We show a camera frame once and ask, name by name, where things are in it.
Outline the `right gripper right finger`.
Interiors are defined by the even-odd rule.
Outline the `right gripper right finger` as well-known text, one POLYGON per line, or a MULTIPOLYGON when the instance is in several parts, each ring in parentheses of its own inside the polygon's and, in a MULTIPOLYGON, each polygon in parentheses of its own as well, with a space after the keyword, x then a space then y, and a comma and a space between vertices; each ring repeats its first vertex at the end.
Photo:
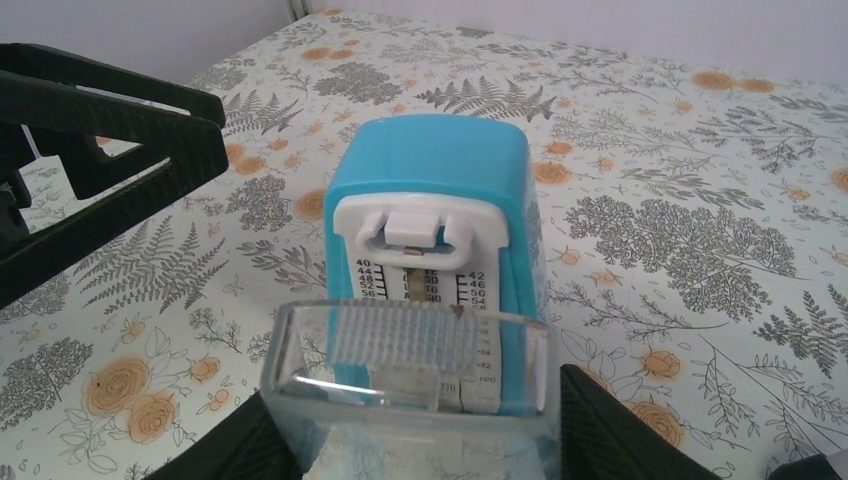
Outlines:
POLYGON ((560 384, 563 479, 717 477, 663 439, 579 367, 561 366, 560 384))

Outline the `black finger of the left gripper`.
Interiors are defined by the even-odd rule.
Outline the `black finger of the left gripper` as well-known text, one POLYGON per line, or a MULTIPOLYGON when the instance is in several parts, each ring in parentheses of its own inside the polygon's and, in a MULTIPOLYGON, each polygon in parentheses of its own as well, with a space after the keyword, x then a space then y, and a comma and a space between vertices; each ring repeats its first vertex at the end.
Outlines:
POLYGON ((211 93, 32 43, 1 47, 1 303, 226 171, 211 93), (31 232, 22 170, 56 156, 85 207, 31 232))

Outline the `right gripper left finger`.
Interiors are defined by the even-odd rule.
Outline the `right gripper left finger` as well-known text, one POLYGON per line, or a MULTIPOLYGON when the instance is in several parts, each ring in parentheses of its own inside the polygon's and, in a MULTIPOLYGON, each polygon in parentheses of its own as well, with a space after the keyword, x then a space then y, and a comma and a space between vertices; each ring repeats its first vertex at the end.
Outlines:
POLYGON ((150 480, 300 479, 298 465, 261 396, 253 394, 150 480))

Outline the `clear metronome cover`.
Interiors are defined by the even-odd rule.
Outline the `clear metronome cover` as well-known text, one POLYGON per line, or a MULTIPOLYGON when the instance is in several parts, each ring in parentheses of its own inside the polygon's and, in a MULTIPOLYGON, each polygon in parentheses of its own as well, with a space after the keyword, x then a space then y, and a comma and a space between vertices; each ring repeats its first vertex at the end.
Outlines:
POLYGON ((557 479, 550 327, 435 303, 283 305, 261 398, 309 479, 557 479))

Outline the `floral table mat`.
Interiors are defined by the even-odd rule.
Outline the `floral table mat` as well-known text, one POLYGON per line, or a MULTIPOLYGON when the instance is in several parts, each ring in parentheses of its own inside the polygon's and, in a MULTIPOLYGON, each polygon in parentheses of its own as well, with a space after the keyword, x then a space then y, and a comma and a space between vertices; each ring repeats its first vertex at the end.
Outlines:
POLYGON ((276 308, 326 294, 323 197, 365 122, 529 141, 552 322, 728 479, 847 445, 847 93, 326 9, 197 75, 224 175, 1 313, 1 474, 141 479, 257 388, 276 308))

